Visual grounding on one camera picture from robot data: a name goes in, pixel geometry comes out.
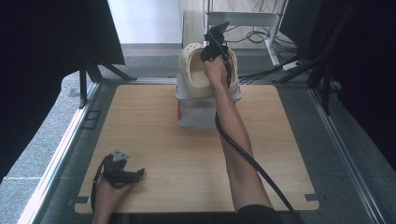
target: electrical cable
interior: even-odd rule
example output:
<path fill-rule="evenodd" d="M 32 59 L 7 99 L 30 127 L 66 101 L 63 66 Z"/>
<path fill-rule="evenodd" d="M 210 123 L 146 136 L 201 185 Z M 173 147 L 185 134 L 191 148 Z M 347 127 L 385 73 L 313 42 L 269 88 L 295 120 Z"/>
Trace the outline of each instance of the electrical cable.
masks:
<path fill-rule="evenodd" d="M 227 87 L 230 88 L 230 83 L 231 83 L 231 66 L 228 60 L 228 52 L 225 53 L 221 44 L 213 37 L 212 34 L 209 35 L 213 42 L 216 43 L 216 46 L 219 48 L 221 52 L 221 56 L 223 57 L 224 60 L 224 65 L 227 70 Z M 279 189 L 279 187 L 276 185 L 276 183 L 271 179 L 271 177 L 262 169 L 262 167 L 243 149 L 241 148 L 221 127 L 221 124 L 219 122 L 219 117 L 218 113 L 216 112 L 215 116 L 215 122 L 216 122 L 216 127 L 218 128 L 219 133 L 223 138 L 231 145 L 233 148 L 235 148 L 242 157 L 244 157 L 259 173 L 260 175 L 267 181 L 267 183 L 274 189 L 276 194 L 279 196 L 279 198 L 282 200 L 282 202 L 288 207 L 288 209 L 291 211 L 291 213 L 297 218 L 297 220 L 300 223 L 304 223 L 303 219 L 301 216 L 294 210 L 294 208 L 291 206 L 289 203 L 288 199 L 285 197 L 285 195 L 282 193 L 282 191 Z"/>

